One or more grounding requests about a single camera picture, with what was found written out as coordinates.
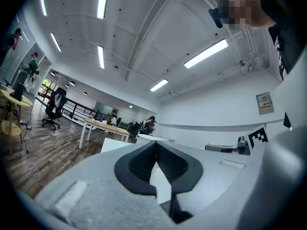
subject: fluorescent light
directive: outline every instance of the fluorescent light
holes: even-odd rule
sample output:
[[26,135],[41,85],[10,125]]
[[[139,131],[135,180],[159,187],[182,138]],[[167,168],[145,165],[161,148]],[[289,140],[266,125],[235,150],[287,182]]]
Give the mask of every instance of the fluorescent light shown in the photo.
[[58,47],[58,50],[59,50],[60,52],[62,52],[62,50],[61,50],[61,48],[59,47],[59,44],[58,44],[58,42],[57,42],[57,40],[56,40],[56,37],[54,36],[53,33],[51,33],[51,37],[52,37],[54,43],[56,44],[56,46]]
[[191,68],[192,66],[196,65],[197,63],[201,62],[202,60],[206,59],[207,57],[219,52],[220,50],[228,47],[228,43],[225,39],[216,43],[215,45],[211,46],[210,48],[202,51],[200,54],[189,60],[184,64],[186,68]]
[[28,41],[28,42],[30,42],[29,41],[29,39],[27,38],[27,36],[24,34],[24,37],[26,38],[26,40]]
[[150,90],[152,92],[156,91],[157,89],[161,88],[163,85],[167,84],[168,81],[166,79],[163,79],[161,82],[159,82],[156,86],[154,86],[153,88],[151,88]]
[[100,19],[104,19],[105,11],[106,11],[106,0],[99,0],[97,17]]
[[42,7],[43,15],[47,16],[46,7],[45,7],[45,0],[40,0],[40,5]]
[[105,68],[105,63],[104,63],[104,48],[101,46],[98,46],[98,56],[99,56],[99,63],[101,68]]

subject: round wooden table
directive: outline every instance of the round wooden table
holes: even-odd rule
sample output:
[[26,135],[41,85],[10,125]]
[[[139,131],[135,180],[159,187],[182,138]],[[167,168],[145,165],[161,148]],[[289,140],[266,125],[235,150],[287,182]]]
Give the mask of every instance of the round wooden table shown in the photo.
[[[10,154],[11,158],[13,158],[12,154],[12,137],[20,135],[20,141],[21,143],[23,142],[23,137],[21,134],[21,124],[20,124],[20,119],[21,119],[21,107],[32,107],[33,104],[32,102],[23,96],[23,99],[21,101],[16,100],[15,98],[10,96],[10,93],[14,92],[13,89],[9,87],[4,87],[7,90],[0,89],[1,95],[6,99],[5,106],[2,110],[1,117],[0,117],[0,130],[3,131],[3,133],[7,136],[9,136],[9,145],[10,145]],[[11,115],[10,115],[10,120],[9,121],[2,121],[7,110],[7,106],[9,104],[12,104],[12,110],[11,110]],[[14,104],[18,106],[18,124],[13,124],[12,119],[13,119],[13,113],[14,113]]]

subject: white ceiling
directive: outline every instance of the white ceiling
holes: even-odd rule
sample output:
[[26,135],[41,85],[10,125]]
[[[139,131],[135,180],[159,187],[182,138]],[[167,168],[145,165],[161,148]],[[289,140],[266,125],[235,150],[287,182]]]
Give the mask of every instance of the white ceiling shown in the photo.
[[[98,0],[45,0],[47,17],[42,15],[39,0],[30,2],[35,5],[35,18],[45,38],[36,37],[35,31],[33,35],[40,46],[49,44],[48,49],[41,48],[54,69],[81,82],[87,76],[88,85],[108,83],[144,100],[183,95],[220,81],[219,75],[227,78],[242,74],[239,61],[250,60],[247,40],[240,36],[242,31],[229,31],[226,26],[218,29],[209,16],[208,9],[216,7],[214,0],[107,0],[103,20],[97,18]],[[61,53],[50,33],[55,34]],[[262,29],[255,31],[255,37],[263,57]],[[223,38],[228,48],[190,69],[184,66]],[[105,49],[105,69],[99,66],[97,46]],[[167,85],[149,91],[164,78],[169,81]],[[93,87],[118,95],[112,89]]]
[[[87,92],[87,97],[96,100],[102,104],[105,104],[107,106],[113,107],[115,109],[120,109],[120,110],[125,110],[125,109],[129,109],[129,106],[133,103],[129,103],[126,101],[123,101],[119,98],[116,98],[110,94],[104,93],[100,90],[97,90],[87,84],[84,84],[76,79],[73,79],[69,76],[66,76],[62,73],[60,73],[60,77],[58,75],[53,76],[52,74],[50,74],[53,70],[51,70],[47,77],[50,78],[52,81],[54,81],[59,87],[65,89],[65,90],[73,90],[76,91],[78,93],[84,93]],[[74,81],[75,82],[75,86],[72,86],[69,84],[70,81]],[[136,105],[133,104],[133,109],[131,109],[134,112],[138,112],[139,110],[142,111],[147,111],[141,107],[138,107]]]

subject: wall sign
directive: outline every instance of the wall sign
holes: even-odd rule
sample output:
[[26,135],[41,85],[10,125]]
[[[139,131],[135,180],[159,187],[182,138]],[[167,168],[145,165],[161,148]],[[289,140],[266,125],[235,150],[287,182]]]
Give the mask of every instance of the wall sign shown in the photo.
[[256,95],[259,114],[269,114],[274,112],[273,102],[269,92]]

